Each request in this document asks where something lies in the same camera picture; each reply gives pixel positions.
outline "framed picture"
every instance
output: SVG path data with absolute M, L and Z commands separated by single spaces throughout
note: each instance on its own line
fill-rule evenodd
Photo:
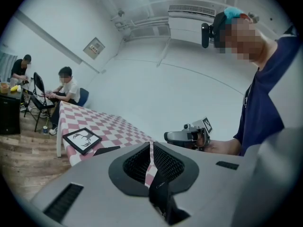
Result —
M 62 136 L 79 153 L 85 155 L 95 145 L 102 141 L 102 138 L 87 128 L 83 128 Z

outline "table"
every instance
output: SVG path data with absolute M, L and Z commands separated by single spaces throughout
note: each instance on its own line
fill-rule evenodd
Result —
M 20 103 L 21 92 L 0 93 L 0 134 L 20 134 Z
M 93 157 L 99 148 L 112 146 L 127 147 L 138 143 L 151 142 L 154 140 L 140 131 L 121 116 L 98 113 L 94 110 L 60 102 L 60 118 L 57 131 L 57 156 L 61 156 L 62 135 L 87 128 L 102 138 L 102 141 L 92 148 L 85 156 L 76 151 L 68 142 L 63 140 L 71 166 L 78 162 Z M 145 185 L 150 186 L 157 168 L 153 163 L 153 148 L 151 144 L 151 164 L 146 174 Z

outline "yellow object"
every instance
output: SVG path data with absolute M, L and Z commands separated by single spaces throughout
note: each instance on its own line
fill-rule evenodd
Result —
M 12 87 L 12 88 L 10 89 L 10 91 L 11 91 L 11 92 L 14 92 L 14 91 L 16 91 L 17 89 L 18 89 L 18 85 Z

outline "chair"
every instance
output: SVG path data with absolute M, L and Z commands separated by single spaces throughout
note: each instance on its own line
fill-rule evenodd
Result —
M 80 99 L 77 105 L 83 107 L 87 102 L 88 97 L 89 97 L 89 92 L 83 88 L 80 88 Z
M 37 92 L 36 92 L 36 86 L 43 93 L 43 96 L 41 96 L 41 98 L 44 99 L 44 100 L 43 99 L 41 100 L 41 101 L 43 101 L 43 103 L 41 103 L 40 100 L 37 99 L 38 95 L 37 95 Z M 46 109 L 46 112 L 47 112 L 48 116 L 51 117 L 51 115 L 49 113 L 49 109 L 54 108 L 55 105 L 54 104 L 47 105 L 46 98 L 45 98 L 45 90 L 44 90 L 43 81 L 42 81 L 42 78 L 36 72 L 34 73 L 34 87 L 35 88 L 34 88 L 33 94 L 30 96 L 29 102 L 27 104 L 27 108 L 28 108 L 28 105 L 29 105 L 30 101 L 32 100 L 34 105 L 39 110 L 39 114 L 38 114 L 37 119 L 32 115 L 31 112 L 29 112 L 33 116 L 33 118 L 36 120 L 36 126 L 35 126 L 35 132 L 36 132 L 38 121 L 40 119 L 40 114 L 41 114 L 42 110 Z

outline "jeans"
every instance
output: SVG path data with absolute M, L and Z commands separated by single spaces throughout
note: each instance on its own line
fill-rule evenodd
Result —
M 60 92 L 56 92 L 55 94 L 57 94 L 58 96 L 66 96 L 65 93 L 60 93 Z M 59 100 L 59 99 L 57 99 L 57 98 L 50 98 L 49 100 L 51 100 L 53 103 L 58 102 L 58 103 L 57 103 L 57 106 L 56 106 L 56 108 L 55 108 L 55 111 L 53 112 L 53 115 L 52 115 L 52 117 L 51 117 L 51 122 L 52 122 L 53 128 L 54 128 L 54 127 L 57 127 L 57 126 L 58 126 L 58 123 L 59 123 L 59 116 L 60 116 L 60 101 L 61 101 L 61 100 Z M 77 105 L 76 101 L 73 100 L 73 99 L 70 99 L 70 100 L 68 101 L 68 103 Z

